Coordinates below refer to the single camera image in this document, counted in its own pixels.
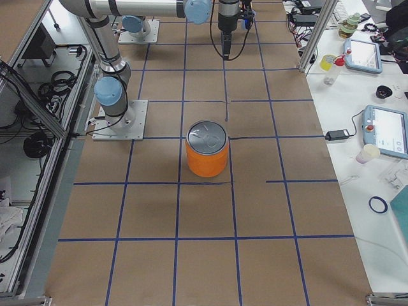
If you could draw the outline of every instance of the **brown paper floor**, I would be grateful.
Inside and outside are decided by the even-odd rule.
[[[254,9],[234,62],[216,56],[208,24],[174,18],[157,45],[121,47],[129,97],[149,100],[145,139],[86,140],[47,284],[56,305],[365,305],[282,3]],[[186,131],[202,119],[230,137],[227,168],[210,179],[186,164]]]

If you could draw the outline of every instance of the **blue ring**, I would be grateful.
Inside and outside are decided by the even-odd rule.
[[[384,210],[382,210],[382,211],[375,210],[375,209],[372,207],[372,204],[371,204],[371,201],[372,201],[372,200],[379,200],[382,204],[384,204]],[[369,205],[370,209],[371,209],[373,212],[377,213],[377,214],[385,214],[385,213],[387,212],[387,210],[388,210],[388,204],[387,204],[386,200],[384,200],[383,198],[380,198],[379,196],[373,196],[373,197],[371,197],[371,199],[369,199],[369,201],[368,201],[368,205]]]

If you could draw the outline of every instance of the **screen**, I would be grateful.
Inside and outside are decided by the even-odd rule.
[[[351,40],[351,62],[354,65],[378,68],[377,49],[371,43]]]
[[[374,109],[375,142],[377,147],[398,153],[407,153],[404,116],[386,110]]]

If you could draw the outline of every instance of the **orange cylinder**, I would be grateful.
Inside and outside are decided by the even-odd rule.
[[[228,136],[225,129],[213,121],[194,123],[186,137],[187,163],[199,177],[220,174],[228,161]]]

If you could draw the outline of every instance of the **mounting plate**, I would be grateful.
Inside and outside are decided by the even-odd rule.
[[[145,123],[147,115],[147,100],[130,100],[129,107],[133,109],[136,114],[135,122],[131,127],[124,129],[123,133],[118,133],[107,127],[105,120],[99,120],[96,122],[95,129],[103,129],[93,133],[92,139],[95,141],[117,141],[117,140],[143,140],[143,134],[145,132]],[[102,108],[99,109],[98,116],[105,116],[105,112]]]
[[[148,35],[143,38],[136,38],[134,36],[131,36],[129,32],[123,32],[120,34],[118,42],[121,45],[157,43],[160,21],[157,19],[153,19],[148,20],[147,22],[150,25],[150,33]]]

